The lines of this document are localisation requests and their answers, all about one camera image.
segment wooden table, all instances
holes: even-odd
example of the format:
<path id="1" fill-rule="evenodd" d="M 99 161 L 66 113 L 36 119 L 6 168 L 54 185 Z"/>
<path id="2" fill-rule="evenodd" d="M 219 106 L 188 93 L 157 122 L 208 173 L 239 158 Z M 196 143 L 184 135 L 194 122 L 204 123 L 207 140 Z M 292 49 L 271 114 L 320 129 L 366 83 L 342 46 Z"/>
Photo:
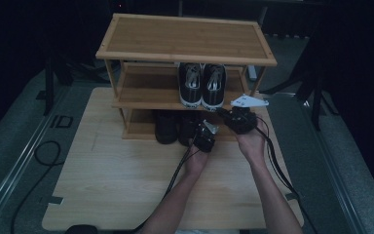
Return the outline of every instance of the wooden table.
<path id="1" fill-rule="evenodd" d="M 45 229 L 66 230 L 83 223 L 106 230 L 133 229 L 163 197 L 186 148 L 178 142 L 162 145 L 156 140 L 122 139 L 124 124 L 111 107 L 112 98 L 110 88 L 93 90 L 54 191 L 63 201 L 49 204 L 42 223 Z M 288 176 L 269 113 L 265 107 L 256 111 L 269 125 L 280 167 Z M 266 162 L 280 191 L 289 193 L 267 156 Z M 303 224 L 298 203 L 288 203 Z M 265 227 L 250 168 L 236 142 L 215 143 L 179 227 Z"/>

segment black cable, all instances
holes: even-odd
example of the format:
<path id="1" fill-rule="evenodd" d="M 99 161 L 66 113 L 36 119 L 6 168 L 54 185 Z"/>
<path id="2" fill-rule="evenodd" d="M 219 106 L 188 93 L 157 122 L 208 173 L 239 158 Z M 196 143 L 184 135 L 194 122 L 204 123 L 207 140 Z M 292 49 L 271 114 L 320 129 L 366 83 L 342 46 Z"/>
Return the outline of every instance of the black cable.
<path id="1" fill-rule="evenodd" d="M 269 126 L 267 125 L 267 123 L 264 120 L 262 120 L 260 117 L 257 117 L 257 118 L 264 123 L 264 125 L 266 126 L 267 129 L 269 129 Z M 253 127 L 260 135 L 263 136 L 263 138 L 266 139 L 266 141 L 268 143 L 268 146 L 269 146 L 269 148 L 272 152 L 272 157 L 271 158 L 272 158 L 272 161 L 273 161 L 273 168 L 276 168 L 275 172 L 279 173 L 278 178 L 284 184 L 284 186 L 286 186 L 295 195 L 295 198 L 296 198 L 297 202 L 299 203 L 300 210 L 305 215 L 305 217 L 309 221 L 309 223 L 311 223 L 311 226 L 312 226 L 312 229 L 314 229 L 314 232 L 318 233 L 318 230 L 315 228 L 310 216 L 308 215 L 308 213 L 306 212 L 305 208 L 302 205 L 299 193 L 294 189 L 292 184 L 289 182 L 289 180 L 287 179 L 287 177 L 284 175 L 283 171 L 281 170 L 281 167 L 279 166 L 278 159 L 276 157 L 275 147 L 273 146 L 272 140 L 262 130 L 257 128 L 257 126 L 253 126 Z"/>
<path id="2" fill-rule="evenodd" d="M 165 192 L 165 194 L 164 194 L 164 196 L 163 196 L 163 198 L 162 198 L 162 201 L 166 198 L 166 196 L 167 196 L 167 195 L 170 193 L 170 191 L 172 190 L 172 187 L 173 187 L 173 185 L 174 185 L 174 182 L 175 182 L 175 180 L 177 179 L 177 177 L 178 177 L 178 173 L 180 172 L 180 170 L 181 170 L 182 166 L 184 165 L 184 163 L 185 163 L 187 160 L 189 160 L 191 156 L 193 156 L 194 154 L 196 154 L 196 153 L 198 153 L 198 152 L 200 151 L 200 150 L 197 150 L 196 152 L 194 152 L 193 154 L 191 154 L 191 155 L 189 156 L 189 154 L 190 154 L 190 150 L 191 150 L 191 146 L 193 146 L 193 143 L 191 143 L 191 144 L 188 146 L 187 150 L 184 152 L 183 157 L 181 158 L 180 162 L 178 163 L 178 166 L 177 166 L 177 168 L 175 169 L 174 174 L 172 175 L 171 181 L 170 181 L 169 184 L 168 184 L 167 190 L 166 190 L 166 192 Z M 131 231 L 131 233 L 136 233 L 137 231 L 139 231 L 139 230 L 144 226 L 145 222 L 147 222 L 148 218 L 149 218 L 149 217 L 147 217 L 147 219 L 145 219 L 141 224 L 139 224 L 137 227 L 135 227 L 135 228 Z"/>
<path id="3" fill-rule="evenodd" d="M 38 156 L 38 150 L 45 144 L 48 144 L 48 143 L 53 143 L 56 145 L 56 148 L 57 148 L 57 152 L 56 152 L 56 157 L 55 159 L 53 160 L 52 163 L 45 163 L 43 162 L 39 156 Z M 29 195 L 33 192 L 33 190 L 36 188 L 36 186 L 38 186 L 38 184 L 44 179 L 44 177 L 50 172 L 50 170 L 53 168 L 53 167 L 56 167 L 56 166 L 59 166 L 59 165 L 63 165 L 64 164 L 64 161 L 63 162 L 60 162 L 60 163 L 57 163 L 56 161 L 58 160 L 59 158 L 59 155 L 60 155 L 60 145 L 58 142 L 54 141 L 54 140 L 47 140 L 47 141 L 44 141 L 42 143 L 40 143 L 33 151 L 33 155 L 34 155 L 34 158 L 36 159 L 36 161 L 40 164 L 40 165 L 43 165 L 43 166 L 47 166 L 47 170 L 41 175 L 41 177 L 35 182 L 35 184 L 32 186 L 31 189 L 29 189 L 29 191 L 26 193 L 26 195 L 23 197 L 23 199 L 20 201 L 20 203 L 18 204 L 17 206 L 17 209 L 15 210 L 14 214 L 13 214 L 13 217 L 12 217 L 12 220 L 11 220 L 11 234 L 15 234 L 15 221 L 17 219 L 17 216 L 18 216 L 18 213 L 20 211 L 20 209 L 22 208 L 23 204 L 26 202 L 27 198 L 29 197 Z"/>
<path id="4" fill-rule="evenodd" d="M 260 121 L 263 122 L 263 124 L 265 125 L 266 127 L 266 130 L 267 130 L 267 137 L 270 137 L 270 129 L 269 129 L 269 126 L 267 125 L 267 123 L 262 119 L 262 118 L 259 118 L 257 117 Z M 270 164 L 273 166 L 273 161 L 272 161 L 272 154 L 270 152 L 270 147 L 267 147 L 267 155 L 269 156 L 269 161 L 270 161 Z M 273 168 L 273 171 L 275 172 L 276 176 L 278 177 L 278 179 L 280 180 L 280 182 L 282 184 L 284 184 L 285 187 L 288 188 L 287 184 L 283 181 L 283 179 L 279 176 L 279 173 L 278 173 L 278 170 L 276 169 L 276 167 L 272 167 Z"/>

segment sneaker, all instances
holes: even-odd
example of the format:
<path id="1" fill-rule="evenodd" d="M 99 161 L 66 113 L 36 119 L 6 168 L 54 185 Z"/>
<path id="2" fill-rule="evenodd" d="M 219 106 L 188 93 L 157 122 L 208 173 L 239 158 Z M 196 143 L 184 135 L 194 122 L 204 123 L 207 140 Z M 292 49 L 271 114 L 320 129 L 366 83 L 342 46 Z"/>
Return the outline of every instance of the sneaker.
<path id="1" fill-rule="evenodd" d="M 226 68 L 222 64 L 206 64 L 203 71 L 202 106 L 209 111 L 215 111 L 223 106 L 224 89 L 226 87 Z"/>
<path id="2" fill-rule="evenodd" d="M 177 122 L 172 110 L 153 110 L 156 119 L 156 140 L 161 144 L 170 144 L 177 140 Z"/>
<path id="3" fill-rule="evenodd" d="M 201 122 L 200 111 L 198 110 L 182 110 L 180 111 L 180 131 L 178 141 L 189 146 L 189 139 L 194 138 L 196 129 Z"/>
<path id="4" fill-rule="evenodd" d="M 178 66 L 178 87 L 181 103 L 187 108 L 197 108 L 202 102 L 201 67 L 198 63 Z"/>

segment shoelace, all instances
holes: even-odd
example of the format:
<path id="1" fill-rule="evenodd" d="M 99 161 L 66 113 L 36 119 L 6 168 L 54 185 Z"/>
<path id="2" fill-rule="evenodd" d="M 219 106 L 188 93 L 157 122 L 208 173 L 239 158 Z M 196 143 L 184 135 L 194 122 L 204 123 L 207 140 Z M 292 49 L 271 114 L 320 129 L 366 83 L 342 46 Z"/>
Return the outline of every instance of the shoelace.
<path id="1" fill-rule="evenodd" d="M 195 64 L 186 64 L 186 87 L 188 88 L 199 88 L 199 71 Z"/>
<path id="2" fill-rule="evenodd" d="M 223 67 L 220 65 L 213 65 L 210 68 L 211 76 L 207 83 L 207 88 L 210 91 L 216 91 L 221 88 L 221 78 L 223 74 Z"/>

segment wooden shoe rack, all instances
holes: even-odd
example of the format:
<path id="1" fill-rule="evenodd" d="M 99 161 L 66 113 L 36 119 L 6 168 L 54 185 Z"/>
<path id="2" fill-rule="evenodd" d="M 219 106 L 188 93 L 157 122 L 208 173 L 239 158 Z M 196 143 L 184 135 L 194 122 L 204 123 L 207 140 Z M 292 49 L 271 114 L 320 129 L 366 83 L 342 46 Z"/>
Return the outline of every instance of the wooden shoe rack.
<path id="1" fill-rule="evenodd" d="M 260 98 L 256 91 L 266 66 L 277 64 L 254 21 L 123 14 L 114 14 L 96 57 L 105 60 L 115 97 L 112 106 L 120 110 L 123 138 L 128 139 L 155 139 L 152 109 L 186 109 L 179 100 L 178 62 L 225 64 L 227 109 L 242 94 Z M 118 83 L 111 60 L 121 63 Z M 248 65 L 261 66 L 251 89 L 245 78 Z M 232 139 L 215 113 L 197 110 L 220 126 L 217 140 Z"/>

